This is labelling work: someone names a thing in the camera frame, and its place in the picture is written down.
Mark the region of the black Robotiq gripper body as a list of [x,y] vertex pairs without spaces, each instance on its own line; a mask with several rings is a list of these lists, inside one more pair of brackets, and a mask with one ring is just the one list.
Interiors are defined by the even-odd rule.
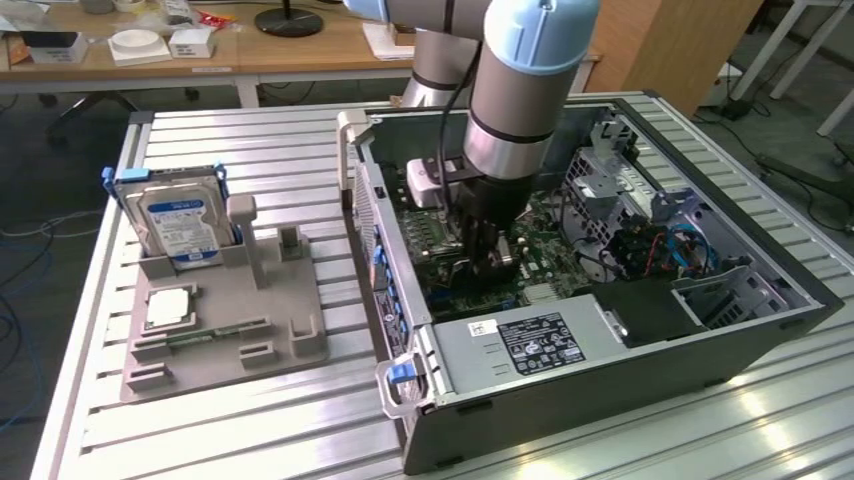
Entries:
[[477,227],[508,230],[526,209],[533,185],[533,176],[514,180],[482,176],[465,180],[457,199],[461,229],[465,232],[474,232]]

